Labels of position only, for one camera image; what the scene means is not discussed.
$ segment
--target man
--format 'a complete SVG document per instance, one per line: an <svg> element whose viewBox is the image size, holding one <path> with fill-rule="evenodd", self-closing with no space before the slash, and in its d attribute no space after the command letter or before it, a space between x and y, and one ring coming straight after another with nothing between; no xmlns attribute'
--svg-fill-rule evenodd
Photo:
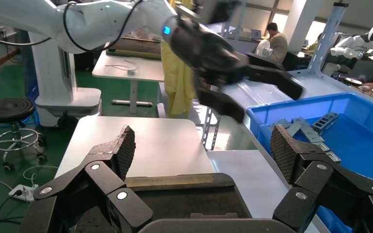
<svg viewBox="0 0 373 233"><path fill-rule="evenodd" d="M284 34L278 31L276 23L269 23L267 31L270 34L270 48L272 49L271 59L276 63L282 63L288 51L288 42Z"/></svg>

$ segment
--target black stool seat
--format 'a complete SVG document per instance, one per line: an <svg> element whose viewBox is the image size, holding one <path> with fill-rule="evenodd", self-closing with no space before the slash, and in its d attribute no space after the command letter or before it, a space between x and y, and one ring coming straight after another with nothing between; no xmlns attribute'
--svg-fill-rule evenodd
<svg viewBox="0 0 373 233"><path fill-rule="evenodd" d="M35 112L35 106L28 99L8 98L0 100L0 123L21 121Z"/></svg>

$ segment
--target power strip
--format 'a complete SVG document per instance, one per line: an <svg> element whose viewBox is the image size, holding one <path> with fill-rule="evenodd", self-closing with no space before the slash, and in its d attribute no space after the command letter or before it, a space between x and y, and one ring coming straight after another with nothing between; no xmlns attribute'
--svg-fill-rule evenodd
<svg viewBox="0 0 373 233"><path fill-rule="evenodd" d="M24 186L21 184L18 184L14 189L12 189L9 192L9 196L12 196L16 191L20 190L22 192L22 195L14 195L13 198L19 199L19 200L24 200L24 201L34 201L34 191L38 188L39 186L37 184L34 184L32 187Z"/></svg>

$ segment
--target textured gripper pad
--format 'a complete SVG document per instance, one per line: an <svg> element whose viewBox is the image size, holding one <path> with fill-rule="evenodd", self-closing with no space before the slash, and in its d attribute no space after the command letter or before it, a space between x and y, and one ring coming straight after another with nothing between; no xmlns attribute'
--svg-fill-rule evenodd
<svg viewBox="0 0 373 233"><path fill-rule="evenodd" d="M275 125L271 137L272 157L289 184L296 156L313 151L324 153L317 145L298 141L283 126Z"/></svg>
<svg viewBox="0 0 373 233"><path fill-rule="evenodd" d="M135 132L124 125L115 140L92 147L88 154L113 154L115 164L119 165L120 174L117 175L124 181L134 159L135 148Z"/></svg>

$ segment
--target blue led light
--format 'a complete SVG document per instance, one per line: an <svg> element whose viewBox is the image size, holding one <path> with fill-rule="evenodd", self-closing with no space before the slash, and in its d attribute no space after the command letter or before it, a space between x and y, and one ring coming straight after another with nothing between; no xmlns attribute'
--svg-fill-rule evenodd
<svg viewBox="0 0 373 233"><path fill-rule="evenodd" d="M169 35L171 33L171 29L167 26L164 27L164 34Z"/></svg>

